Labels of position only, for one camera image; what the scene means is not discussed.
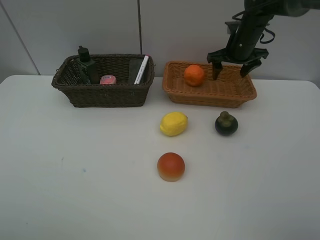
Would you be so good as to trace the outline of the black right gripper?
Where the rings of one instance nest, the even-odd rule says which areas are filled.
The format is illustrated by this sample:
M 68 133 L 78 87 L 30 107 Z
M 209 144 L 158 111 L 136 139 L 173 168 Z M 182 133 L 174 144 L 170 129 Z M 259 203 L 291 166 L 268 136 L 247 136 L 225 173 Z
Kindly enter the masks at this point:
M 223 65 L 221 62 L 242 64 L 240 70 L 240 76 L 244 78 L 251 71 L 261 66 L 261 58 L 266 59 L 269 55 L 267 49 L 254 48 L 252 50 L 248 49 L 230 49 L 228 47 L 210 52 L 207 54 L 207 62 L 212 63 L 212 77 L 217 80 L 221 71 L 223 70 Z

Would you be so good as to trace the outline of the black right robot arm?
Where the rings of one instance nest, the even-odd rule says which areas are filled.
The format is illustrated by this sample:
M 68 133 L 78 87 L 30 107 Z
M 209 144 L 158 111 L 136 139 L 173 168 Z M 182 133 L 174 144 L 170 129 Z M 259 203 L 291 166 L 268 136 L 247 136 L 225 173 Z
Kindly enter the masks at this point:
M 267 29 L 274 16 L 300 17 L 309 10 L 318 10 L 318 0 L 246 0 L 244 10 L 227 21 L 230 37 L 225 48 L 207 54 L 212 64 L 212 77 L 217 80 L 223 70 L 223 62 L 242 65 L 243 78 L 261 66 L 261 59 L 269 55 L 267 49 L 256 48 L 257 43 L 269 44 L 275 33 Z

